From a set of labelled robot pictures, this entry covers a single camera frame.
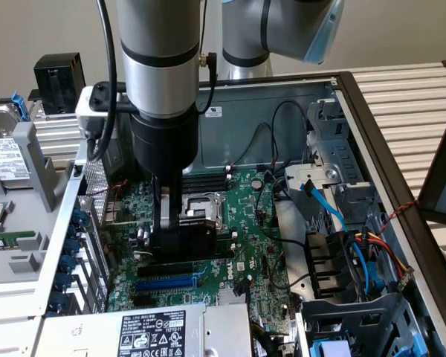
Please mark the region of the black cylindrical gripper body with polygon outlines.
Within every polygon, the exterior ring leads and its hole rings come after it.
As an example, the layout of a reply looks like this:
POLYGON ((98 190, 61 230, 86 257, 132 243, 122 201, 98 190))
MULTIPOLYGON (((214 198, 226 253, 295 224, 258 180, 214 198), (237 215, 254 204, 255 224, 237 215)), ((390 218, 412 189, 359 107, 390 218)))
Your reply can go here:
POLYGON ((176 176, 198 152, 198 110, 171 118, 131 116, 132 144, 138 163, 155 176, 176 176))

